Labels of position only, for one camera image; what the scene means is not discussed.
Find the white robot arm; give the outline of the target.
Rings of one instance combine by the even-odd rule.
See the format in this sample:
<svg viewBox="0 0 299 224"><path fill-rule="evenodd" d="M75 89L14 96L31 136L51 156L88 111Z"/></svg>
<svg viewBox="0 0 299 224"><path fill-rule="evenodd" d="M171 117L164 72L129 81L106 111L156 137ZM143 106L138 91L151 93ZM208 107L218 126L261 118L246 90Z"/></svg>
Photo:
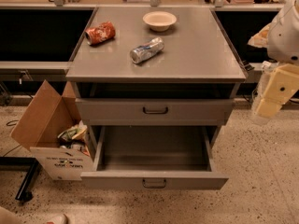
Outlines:
<svg viewBox="0 0 299 224"><path fill-rule="evenodd" d="M299 91L299 0L284 7L249 45L267 48L273 63L263 62L257 96L251 107L255 122L266 123Z"/></svg>

